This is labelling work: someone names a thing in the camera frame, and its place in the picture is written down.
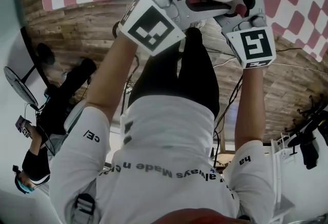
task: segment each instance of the white t-shirt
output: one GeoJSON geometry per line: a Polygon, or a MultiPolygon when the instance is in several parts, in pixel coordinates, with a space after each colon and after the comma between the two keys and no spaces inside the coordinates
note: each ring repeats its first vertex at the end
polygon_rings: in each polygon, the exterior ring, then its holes
{"type": "Polygon", "coordinates": [[[66,205],[95,178],[100,223],[151,224],[190,208],[269,223],[274,192],[260,141],[236,152],[224,173],[227,182],[210,164],[214,116],[206,107],[180,97],[146,96],[126,111],[121,124],[126,145],[114,154],[110,170],[103,170],[110,125],[92,107],[84,109],[56,155],[50,199],[63,223],[66,205]]]}

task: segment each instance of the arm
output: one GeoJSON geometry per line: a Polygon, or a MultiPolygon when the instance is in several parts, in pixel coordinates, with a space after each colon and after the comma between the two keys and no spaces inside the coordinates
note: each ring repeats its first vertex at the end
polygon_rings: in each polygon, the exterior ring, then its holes
{"type": "Polygon", "coordinates": [[[136,48],[122,34],[116,39],[93,79],[87,106],[53,160],[50,200],[62,223],[70,223],[67,207],[104,168],[110,151],[109,122],[121,99],[136,48]]]}
{"type": "Polygon", "coordinates": [[[262,141],[264,132],[263,71],[262,68],[246,69],[243,72],[235,130],[236,151],[249,141],[262,141]]]}
{"type": "Polygon", "coordinates": [[[275,194],[269,175],[270,160],[265,157],[262,144],[264,131],[263,72],[261,68],[244,70],[235,131],[236,154],[223,175],[236,193],[239,215],[267,224],[273,216],[275,194]]]}
{"type": "Polygon", "coordinates": [[[42,143],[42,138],[39,135],[39,133],[36,131],[35,127],[31,126],[30,124],[27,124],[27,130],[31,133],[31,137],[32,137],[30,152],[33,155],[38,156],[42,143]]]}
{"type": "Polygon", "coordinates": [[[86,106],[103,111],[109,122],[121,100],[136,50],[137,44],[120,33],[92,80],[86,106]]]}

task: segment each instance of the wooden surface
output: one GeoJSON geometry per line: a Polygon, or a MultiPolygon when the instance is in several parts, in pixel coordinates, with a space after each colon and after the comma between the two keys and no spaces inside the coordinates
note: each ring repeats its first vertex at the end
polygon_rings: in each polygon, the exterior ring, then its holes
{"type": "MultiPolygon", "coordinates": [[[[45,43],[55,54],[56,63],[53,66],[43,66],[50,82],[60,85],[63,81],[61,74],[76,65],[80,57],[89,57],[99,66],[113,43],[112,27],[121,19],[127,9],[129,1],[115,1],[109,3],[87,4],[74,6],[65,10],[45,12],[41,0],[22,0],[26,17],[26,28],[32,39],[33,47],[45,43]]],[[[209,20],[202,29],[203,43],[208,49],[218,49],[232,53],[224,37],[220,34],[220,27],[209,20]]],[[[276,38],[277,50],[294,47],[282,38],[276,38]]],[[[140,68],[132,78],[135,82],[142,72],[148,56],[139,51],[140,68]]],[[[209,53],[213,65],[224,63],[231,58],[228,55],[209,53]]],[[[328,72],[328,57],[318,63],[301,50],[279,52],[276,63],[300,65],[328,72]]],[[[224,66],[215,68],[220,86],[221,112],[226,108],[229,97],[241,77],[242,69],[236,60],[224,66]]],[[[296,67],[271,65],[266,68],[264,76],[264,92],[266,105],[266,141],[279,138],[285,127],[293,125],[293,118],[297,121],[302,117],[297,109],[310,106],[309,96],[318,99],[319,94],[325,94],[328,87],[328,75],[296,67]]],[[[86,88],[84,85],[76,94],[80,100],[86,88]]],[[[226,141],[234,139],[234,127],[238,110],[239,97],[230,107],[225,117],[224,136],[226,141]]],[[[115,115],[115,122],[119,123],[120,107],[115,115]]]]}
{"type": "Polygon", "coordinates": [[[232,161],[232,159],[234,158],[234,154],[219,154],[218,156],[217,156],[217,162],[219,162],[218,164],[217,164],[217,166],[218,167],[220,167],[220,166],[225,166],[225,165],[227,165],[229,162],[231,162],[232,161]]]}

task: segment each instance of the black cable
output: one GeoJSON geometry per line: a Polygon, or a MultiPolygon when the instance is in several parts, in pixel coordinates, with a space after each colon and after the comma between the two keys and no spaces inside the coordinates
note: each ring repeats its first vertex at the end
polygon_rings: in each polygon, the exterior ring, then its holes
{"type": "Polygon", "coordinates": [[[55,154],[54,154],[54,152],[55,152],[55,147],[53,146],[53,144],[52,144],[52,142],[51,142],[51,140],[50,140],[48,134],[45,132],[45,130],[44,130],[40,125],[38,125],[38,126],[43,130],[43,132],[44,132],[45,135],[47,136],[47,139],[49,140],[49,143],[50,143],[50,145],[52,146],[52,150],[53,150],[53,152],[50,150],[50,148],[49,148],[49,147],[47,146],[47,144],[45,143],[46,147],[48,148],[48,150],[50,151],[50,153],[51,153],[53,156],[55,156],[55,154]]]}
{"type": "Polygon", "coordinates": [[[29,104],[25,104],[25,110],[24,110],[24,119],[26,119],[26,108],[29,104]]]}
{"type": "Polygon", "coordinates": [[[222,52],[220,50],[216,50],[216,49],[212,49],[212,48],[206,48],[206,50],[212,50],[213,52],[209,52],[209,53],[220,53],[220,54],[225,54],[225,55],[229,55],[229,56],[233,56],[233,57],[236,57],[234,54],[229,54],[229,53],[226,53],[226,52],[222,52]]]}
{"type": "Polygon", "coordinates": [[[139,57],[137,55],[135,55],[134,57],[135,57],[135,59],[137,61],[137,66],[134,68],[134,70],[130,74],[130,76],[129,76],[126,84],[125,84],[125,88],[124,88],[124,92],[123,92],[123,101],[122,101],[121,115],[123,115],[123,113],[124,113],[125,97],[126,97],[126,94],[127,94],[128,85],[129,85],[129,83],[131,81],[132,76],[137,71],[137,69],[139,68],[139,65],[140,65],[140,63],[139,63],[139,57]]]}
{"type": "Polygon", "coordinates": [[[218,120],[218,122],[217,122],[217,124],[216,124],[216,127],[215,127],[215,129],[214,129],[214,132],[215,132],[215,134],[214,134],[214,136],[213,136],[213,138],[215,138],[216,136],[217,136],[217,141],[218,141],[218,146],[217,146],[217,148],[216,148],[216,153],[215,153],[215,160],[214,160],[214,165],[213,165],[213,167],[215,168],[215,166],[216,166],[216,159],[217,159],[217,155],[218,155],[218,152],[219,152],[219,134],[223,131],[223,129],[224,129],[224,122],[225,122],[225,119],[226,119],[226,117],[225,117],[225,115],[226,115],[226,113],[227,113],[227,111],[229,110],[229,107],[232,105],[232,103],[235,101],[235,99],[237,98],[237,95],[238,95],[238,92],[239,92],[239,90],[240,90],[240,88],[241,88],[241,86],[242,86],[242,76],[241,76],[241,78],[239,79],[239,81],[238,81],[238,83],[236,84],[236,86],[235,86],[235,88],[234,88],[234,90],[233,90],[233,92],[232,92],[232,94],[231,94],[231,96],[230,96],[230,98],[229,98],[229,104],[228,104],[228,106],[227,106],[227,108],[225,109],[225,111],[222,113],[222,115],[221,115],[221,117],[219,118],[219,120],[218,120]],[[220,130],[220,132],[217,132],[216,131],[216,129],[217,129],[217,127],[219,126],[219,124],[220,124],[220,122],[221,122],[221,120],[223,119],[223,126],[222,126],[222,129],[220,130]]]}
{"type": "Polygon", "coordinates": [[[83,99],[83,97],[84,97],[84,94],[86,93],[86,91],[87,91],[87,89],[88,89],[88,88],[89,88],[89,84],[88,84],[87,88],[85,89],[85,91],[84,91],[84,93],[83,93],[83,95],[82,95],[82,97],[81,97],[80,101],[83,99]]]}
{"type": "Polygon", "coordinates": [[[284,49],[284,50],[277,50],[277,52],[286,52],[289,50],[303,50],[302,48],[288,48],[288,49],[284,49]]]}
{"type": "Polygon", "coordinates": [[[218,152],[219,152],[219,145],[221,144],[221,138],[219,138],[219,134],[223,131],[224,129],[224,117],[223,117],[223,125],[222,125],[222,129],[220,130],[220,132],[217,132],[216,130],[214,130],[216,136],[217,136],[217,148],[216,148],[216,153],[215,153],[215,160],[214,160],[214,165],[213,167],[215,168],[216,166],[216,160],[217,160],[217,155],[218,155],[218,152]]]}
{"type": "Polygon", "coordinates": [[[114,38],[116,39],[117,38],[117,28],[118,28],[118,24],[119,24],[119,21],[113,26],[113,29],[112,29],[112,33],[113,33],[113,36],[114,38]]]}
{"type": "Polygon", "coordinates": [[[219,120],[218,120],[218,122],[217,122],[217,125],[216,125],[216,127],[215,127],[215,130],[217,129],[217,127],[219,126],[221,120],[223,119],[223,117],[224,117],[225,114],[227,113],[229,107],[232,105],[232,103],[233,103],[233,102],[235,101],[235,99],[237,98],[238,92],[239,92],[239,90],[240,90],[240,88],[241,88],[241,85],[242,85],[241,82],[242,82],[242,76],[241,76],[241,78],[239,79],[239,81],[238,81],[236,87],[234,88],[234,90],[233,90],[233,92],[232,92],[232,94],[231,94],[231,96],[230,96],[229,104],[228,104],[227,108],[226,108],[225,111],[222,113],[221,117],[219,118],[219,120]]]}
{"type": "Polygon", "coordinates": [[[50,97],[47,98],[47,101],[39,108],[38,113],[41,113],[42,110],[46,107],[46,104],[49,102],[50,97]]]}
{"type": "Polygon", "coordinates": [[[217,136],[217,148],[216,148],[216,153],[215,153],[215,158],[214,158],[214,165],[213,165],[214,168],[216,166],[216,160],[217,160],[217,155],[219,153],[219,145],[220,145],[220,139],[219,139],[219,133],[218,132],[216,132],[216,136],[217,136]]]}

